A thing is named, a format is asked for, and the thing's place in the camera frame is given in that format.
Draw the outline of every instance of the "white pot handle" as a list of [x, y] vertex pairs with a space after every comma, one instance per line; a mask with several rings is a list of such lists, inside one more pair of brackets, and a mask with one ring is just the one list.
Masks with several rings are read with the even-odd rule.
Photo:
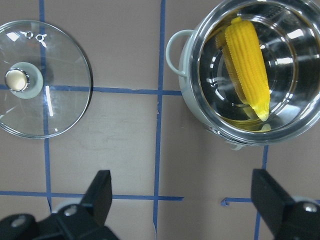
[[171, 68], [171, 70], [173, 72], [175, 72], [176, 74], [178, 74], [179, 76], [184, 77], [184, 78], [187, 77], [186, 69], [184, 69], [185, 66], [182, 67], [183, 70], [178, 70], [173, 65], [173, 63], [172, 63], [172, 61], [170, 59], [171, 46], [174, 43], [174, 41], [177, 40], [177, 38], [182, 37], [182, 36], [191, 36], [194, 32], [195, 32], [195, 30], [189, 30], [189, 29], [176, 32], [170, 38], [168, 44], [166, 45], [166, 49], [165, 49], [165, 58], [166, 58], [166, 62], [168, 63], [168, 66]]

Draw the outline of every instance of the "stainless steel pot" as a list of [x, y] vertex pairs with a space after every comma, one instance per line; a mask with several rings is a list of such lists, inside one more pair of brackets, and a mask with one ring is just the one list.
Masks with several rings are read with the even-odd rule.
[[[215, 36], [241, 16], [259, 37], [270, 87], [270, 113], [260, 121], [238, 99]], [[177, 69], [173, 42], [188, 36]], [[194, 30], [174, 34], [166, 48], [192, 113], [213, 133], [238, 146], [294, 138], [320, 117], [320, 9], [310, 0], [225, 0]]]

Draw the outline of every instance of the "silver knob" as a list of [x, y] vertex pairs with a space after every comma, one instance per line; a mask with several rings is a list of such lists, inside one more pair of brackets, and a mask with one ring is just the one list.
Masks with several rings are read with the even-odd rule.
[[5, 84], [15, 92], [26, 90], [29, 83], [29, 75], [19, 68], [11, 68], [5, 74]]

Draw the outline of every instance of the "bolt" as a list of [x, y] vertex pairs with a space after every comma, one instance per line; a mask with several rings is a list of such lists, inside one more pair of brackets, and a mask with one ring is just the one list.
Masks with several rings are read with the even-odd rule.
[[303, 208], [309, 213], [316, 213], [318, 211], [317, 206], [311, 202], [306, 202], [305, 204], [303, 204]]
[[26, 216], [21, 215], [16, 220], [11, 223], [11, 227], [17, 228], [23, 225], [26, 222]]
[[76, 212], [77, 212], [77, 206], [72, 205], [64, 211], [64, 215], [69, 217], [69, 216], [72, 216], [73, 214], [75, 214]]

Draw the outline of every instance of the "lid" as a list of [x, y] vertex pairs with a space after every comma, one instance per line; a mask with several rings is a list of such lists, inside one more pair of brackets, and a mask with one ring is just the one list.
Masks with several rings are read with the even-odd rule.
[[82, 117], [92, 74], [80, 47], [47, 23], [0, 27], [0, 127], [25, 138], [64, 133]]

